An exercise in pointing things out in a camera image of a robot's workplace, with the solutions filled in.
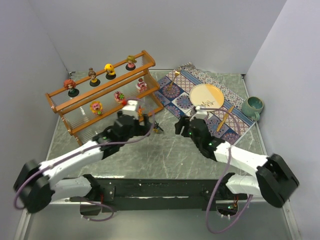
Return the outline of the orange dragon toy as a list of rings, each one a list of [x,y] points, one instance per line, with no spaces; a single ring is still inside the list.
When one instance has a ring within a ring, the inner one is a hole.
[[[144,111],[145,111],[145,109],[143,107],[139,106],[138,111],[137,111],[139,118],[143,117]]]

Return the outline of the black dragon toy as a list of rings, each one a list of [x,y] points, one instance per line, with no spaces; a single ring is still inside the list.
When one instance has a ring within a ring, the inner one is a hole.
[[[164,130],[160,127],[159,123],[156,121],[154,122],[153,131],[157,134],[164,132]]]

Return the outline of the pink bear donut toy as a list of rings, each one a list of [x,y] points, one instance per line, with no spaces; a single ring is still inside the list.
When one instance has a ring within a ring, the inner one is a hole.
[[[122,103],[125,99],[125,95],[120,91],[116,91],[114,93],[114,98],[117,103]]]

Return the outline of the pink bear sunflower toy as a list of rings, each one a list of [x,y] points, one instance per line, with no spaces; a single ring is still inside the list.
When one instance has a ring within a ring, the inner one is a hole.
[[[95,115],[101,116],[103,114],[103,105],[100,101],[93,101],[89,107]]]

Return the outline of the pink bear cake toy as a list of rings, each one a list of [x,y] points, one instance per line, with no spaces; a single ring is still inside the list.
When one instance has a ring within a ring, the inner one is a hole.
[[[145,92],[148,89],[146,82],[142,78],[137,80],[135,87],[139,93]]]

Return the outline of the brown hair yellow figurine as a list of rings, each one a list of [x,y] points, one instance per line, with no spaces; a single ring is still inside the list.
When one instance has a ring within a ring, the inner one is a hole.
[[[97,87],[100,85],[101,81],[97,78],[97,74],[92,67],[88,70],[88,77],[90,78],[89,85],[91,87]]]

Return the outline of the blonde pink dress figurine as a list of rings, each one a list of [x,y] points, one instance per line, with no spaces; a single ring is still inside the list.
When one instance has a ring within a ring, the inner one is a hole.
[[[134,55],[128,55],[126,58],[126,70],[133,71],[136,68],[136,58]]]

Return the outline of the red hair green figurine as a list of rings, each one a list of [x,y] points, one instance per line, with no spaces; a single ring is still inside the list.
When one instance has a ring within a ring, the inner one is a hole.
[[[72,79],[66,79],[63,82],[63,87],[67,90],[67,94],[71,98],[78,96],[80,93],[76,88],[76,83]]]

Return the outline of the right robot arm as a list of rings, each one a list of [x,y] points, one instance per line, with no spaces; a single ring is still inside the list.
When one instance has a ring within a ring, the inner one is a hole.
[[[174,127],[175,134],[190,138],[204,157],[246,172],[225,179],[226,188],[234,195],[259,196],[271,206],[282,208],[300,185],[280,155],[261,155],[232,146],[212,136],[203,119],[182,116]]]

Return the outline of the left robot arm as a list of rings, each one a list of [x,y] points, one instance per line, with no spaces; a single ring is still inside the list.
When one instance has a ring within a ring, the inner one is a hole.
[[[126,144],[136,143],[134,137],[143,140],[153,127],[154,122],[146,114],[141,124],[134,113],[119,111],[113,125],[79,148],[40,163],[30,160],[24,164],[13,185],[14,207],[34,214],[51,202],[66,198],[78,198],[81,202],[101,206],[104,193],[91,174],[77,178],[67,176],[72,171],[110,157]]]

